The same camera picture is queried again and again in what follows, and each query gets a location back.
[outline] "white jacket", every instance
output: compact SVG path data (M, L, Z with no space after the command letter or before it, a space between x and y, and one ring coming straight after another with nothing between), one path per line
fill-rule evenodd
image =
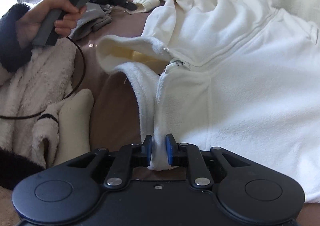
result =
M108 73L126 73L141 138L154 137L151 168L168 169L165 136L221 146L296 179L320 202L318 27L270 0L134 0L157 7L136 38L97 47ZM134 50L171 62L159 77L125 58Z

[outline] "human hand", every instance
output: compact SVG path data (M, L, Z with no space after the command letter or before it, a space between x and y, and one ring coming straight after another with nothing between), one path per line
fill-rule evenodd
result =
M54 23L55 32L66 37L77 26L76 21L81 18L87 7L83 6L79 10L69 0L43 0L16 21L17 39L22 49L27 47L36 37L41 22L52 9L62 9L67 12L63 20Z

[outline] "folded gray garment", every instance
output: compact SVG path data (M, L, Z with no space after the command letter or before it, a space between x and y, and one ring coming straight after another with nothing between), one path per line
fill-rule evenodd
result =
M110 5L100 6L87 3L87 11L77 21L77 27L71 30L70 37L77 41L87 36L91 31L96 32L104 25L110 23L111 9Z

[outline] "person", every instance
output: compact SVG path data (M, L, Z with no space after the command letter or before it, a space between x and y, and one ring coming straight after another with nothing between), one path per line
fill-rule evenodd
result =
M0 19L0 86L30 61L31 42L51 9L67 12L62 20L54 24L56 33L66 37L76 27L76 21L86 11L86 6L78 9L68 0L43 0L33 8L16 4ZM41 166L26 157L0 148L1 187L13 189L22 179L42 170Z

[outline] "brown bed sheet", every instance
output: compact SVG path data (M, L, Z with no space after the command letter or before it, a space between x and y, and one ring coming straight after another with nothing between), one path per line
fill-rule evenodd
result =
M86 62L86 74L78 90L89 88L94 96L90 118L90 146L92 149L107 147L119 150L123 145L140 142L139 110L130 82L125 74L107 75L96 61L95 46L105 35L138 37L142 34L149 13L130 15L125 9L112 10L112 22L99 31L79 41ZM76 55L73 84L79 81L83 70L80 54ZM134 178L148 180L172 180L185 178L183 168L171 171L149 171L136 168ZM305 204L298 221L301 226L320 225L320 205Z

